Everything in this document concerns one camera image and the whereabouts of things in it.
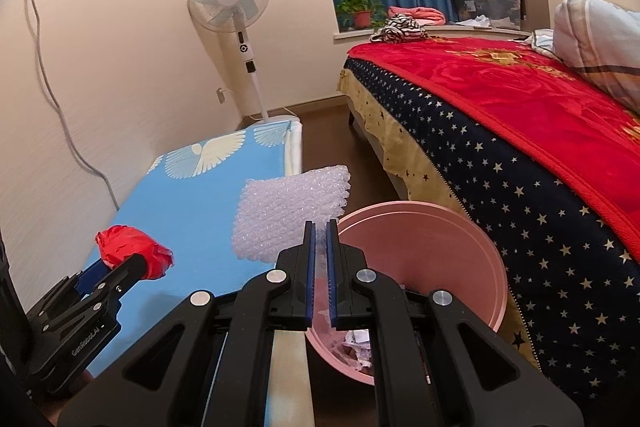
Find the clear storage box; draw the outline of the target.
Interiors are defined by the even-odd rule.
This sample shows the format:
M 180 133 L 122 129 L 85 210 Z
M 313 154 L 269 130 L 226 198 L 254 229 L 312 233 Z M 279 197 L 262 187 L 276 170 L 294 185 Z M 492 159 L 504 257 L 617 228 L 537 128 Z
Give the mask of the clear storage box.
M 522 0 L 452 0 L 459 22 L 484 16 L 493 28 L 520 30 Z

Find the plaid pillow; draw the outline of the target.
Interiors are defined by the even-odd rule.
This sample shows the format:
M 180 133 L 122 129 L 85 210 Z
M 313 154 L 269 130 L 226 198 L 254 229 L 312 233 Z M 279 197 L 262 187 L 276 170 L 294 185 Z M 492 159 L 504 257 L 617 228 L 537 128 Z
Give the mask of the plaid pillow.
M 605 0 L 563 0 L 554 54 L 631 112 L 639 112 L 639 14 Z

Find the blue cloth covered table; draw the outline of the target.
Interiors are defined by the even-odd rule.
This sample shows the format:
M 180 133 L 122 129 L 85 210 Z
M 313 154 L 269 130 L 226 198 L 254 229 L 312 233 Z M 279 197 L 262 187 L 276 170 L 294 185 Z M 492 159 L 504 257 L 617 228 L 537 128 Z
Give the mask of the blue cloth covered table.
M 264 263 L 233 254 L 233 221 L 248 180 L 299 173 L 301 136 L 299 124 L 261 124 L 157 158 L 116 222 L 167 247 L 174 265 L 161 279 L 137 284 L 122 299 L 122 329 L 92 362 L 93 380 L 194 291 L 234 293 L 276 266 L 278 258 Z M 309 426 L 314 421 L 305 333 L 274 334 L 262 426 Z

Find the red blanket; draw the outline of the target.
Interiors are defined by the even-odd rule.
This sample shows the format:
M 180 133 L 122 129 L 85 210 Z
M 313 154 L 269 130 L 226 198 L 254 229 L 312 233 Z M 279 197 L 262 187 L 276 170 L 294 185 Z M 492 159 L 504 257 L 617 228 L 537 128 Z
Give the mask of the red blanket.
M 470 118 L 533 158 L 629 243 L 639 238 L 639 118 L 513 41 L 436 38 L 348 51 L 400 121 L 469 139 Z

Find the pink plastic trash bin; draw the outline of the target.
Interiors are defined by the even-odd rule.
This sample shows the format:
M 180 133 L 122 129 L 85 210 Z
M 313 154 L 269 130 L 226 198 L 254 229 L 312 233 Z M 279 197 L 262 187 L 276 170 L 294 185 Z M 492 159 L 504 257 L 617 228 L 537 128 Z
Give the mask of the pink plastic trash bin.
M 506 268 L 469 218 L 430 202 L 395 200 L 349 213 L 322 239 L 334 236 L 408 291 L 446 289 L 493 331 L 500 329 L 508 302 Z

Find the potted green plant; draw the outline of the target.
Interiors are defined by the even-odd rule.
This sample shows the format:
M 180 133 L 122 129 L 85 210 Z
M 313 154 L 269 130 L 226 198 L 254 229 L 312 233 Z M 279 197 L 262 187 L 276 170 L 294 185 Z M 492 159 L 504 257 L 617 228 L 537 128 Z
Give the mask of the potted green plant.
M 387 16 L 382 0 L 341 0 L 335 13 L 340 31 L 379 28 Z

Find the red ball wrapper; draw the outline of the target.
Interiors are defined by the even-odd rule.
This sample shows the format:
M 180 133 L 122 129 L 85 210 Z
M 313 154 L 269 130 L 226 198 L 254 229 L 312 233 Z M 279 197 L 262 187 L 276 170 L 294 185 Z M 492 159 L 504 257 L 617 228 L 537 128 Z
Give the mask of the red ball wrapper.
M 174 265 L 172 251 L 144 232 L 129 225 L 112 225 L 94 238 L 104 265 L 115 269 L 133 255 L 146 263 L 143 280 L 157 280 Z

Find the pink bubble wrap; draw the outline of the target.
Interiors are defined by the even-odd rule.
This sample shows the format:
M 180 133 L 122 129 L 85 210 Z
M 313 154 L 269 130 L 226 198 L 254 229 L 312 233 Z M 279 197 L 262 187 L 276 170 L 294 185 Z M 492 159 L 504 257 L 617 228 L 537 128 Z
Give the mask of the pink bubble wrap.
M 307 222 L 320 235 L 329 221 L 342 217 L 349 192 L 344 165 L 247 181 L 233 223 L 232 251 L 240 259 L 276 262 L 280 251 L 303 242 Z

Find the pink folded clothes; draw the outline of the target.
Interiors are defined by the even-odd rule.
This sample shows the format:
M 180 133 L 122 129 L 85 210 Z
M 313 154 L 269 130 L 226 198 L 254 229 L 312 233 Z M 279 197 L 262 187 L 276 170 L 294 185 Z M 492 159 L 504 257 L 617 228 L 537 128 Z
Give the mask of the pink folded clothes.
M 389 17 L 395 15 L 410 16 L 421 26 L 444 26 L 447 23 L 446 16 L 443 12 L 435 8 L 427 8 L 426 6 L 416 6 L 415 8 L 390 6 L 387 14 Z

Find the white tissue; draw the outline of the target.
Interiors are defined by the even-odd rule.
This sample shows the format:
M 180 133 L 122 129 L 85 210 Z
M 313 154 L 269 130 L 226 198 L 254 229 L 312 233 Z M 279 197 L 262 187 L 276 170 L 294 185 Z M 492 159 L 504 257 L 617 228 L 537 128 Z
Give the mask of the white tissue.
M 372 350 L 367 329 L 352 329 L 346 332 L 338 352 L 352 369 L 356 369 L 359 373 L 372 374 Z

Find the striped cloth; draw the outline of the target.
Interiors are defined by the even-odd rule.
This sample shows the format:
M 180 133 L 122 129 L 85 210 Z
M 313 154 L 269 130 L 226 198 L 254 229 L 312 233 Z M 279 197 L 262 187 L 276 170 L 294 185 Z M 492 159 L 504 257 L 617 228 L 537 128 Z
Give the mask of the striped cloth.
M 427 30 L 412 16 L 397 14 L 386 20 L 370 37 L 371 42 L 403 43 L 426 40 L 430 38 Z

